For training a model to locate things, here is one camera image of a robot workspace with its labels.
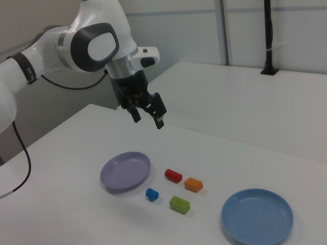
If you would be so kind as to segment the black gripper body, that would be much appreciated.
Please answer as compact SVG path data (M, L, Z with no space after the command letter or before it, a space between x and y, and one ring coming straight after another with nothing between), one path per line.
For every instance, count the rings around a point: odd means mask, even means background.
M111 83L119 105L126 110L142 108L153 110L150 104L148 81L143 70L121 79L111 78Z

